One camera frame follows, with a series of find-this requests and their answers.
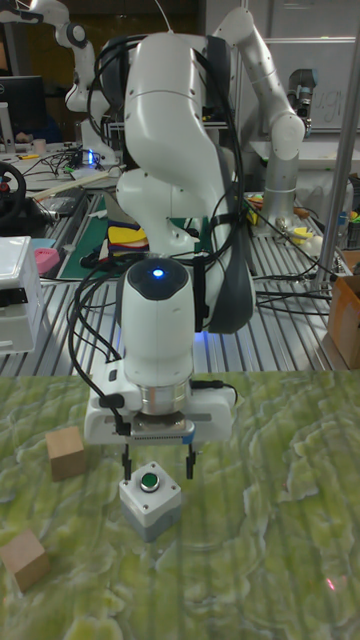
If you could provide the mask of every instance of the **green marble-patterned tablecloth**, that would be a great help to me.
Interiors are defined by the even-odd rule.
[[[21,596],[0,566],[6,640],[359,640],[360,375],[224,376],[229,443],[195,479],[185,448],[133,451],[183,489],[179,524],[145,544],[120,511],[114,447],[52,483],[44,434],[82,430],[77,378],[0,379],[0,546],[31,527],[51,573]]]

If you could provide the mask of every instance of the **wooden block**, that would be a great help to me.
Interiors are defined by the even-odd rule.
[[[54,482],[85,472],[85,451],[77,427],[49,431],[45,437]]]
[[[31,529],[0,547],[0,557],[23,593],[50,571],[46,551]]]

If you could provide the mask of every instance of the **pink object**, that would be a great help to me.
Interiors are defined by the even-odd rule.
[[[35,249],[34,253],[40,276],[60,262],[60,256],[56,249]]]

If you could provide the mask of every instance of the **whiteboard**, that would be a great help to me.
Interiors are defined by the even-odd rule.
[[[278,42],[268,44],[281,82],[287,92],[296,69],[317,69],[318,85],[311,106],[315,131],[339,131],[350,78],[354,41]]]

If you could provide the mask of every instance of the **steering wheel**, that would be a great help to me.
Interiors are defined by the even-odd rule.
[[[11,178],[5,177],[9,173],[17,182],[15,191],[11,191]],[[0,162],[0,232],[7,227],[21,213],[26,195],[26,182],[18,169],[6,162]]]

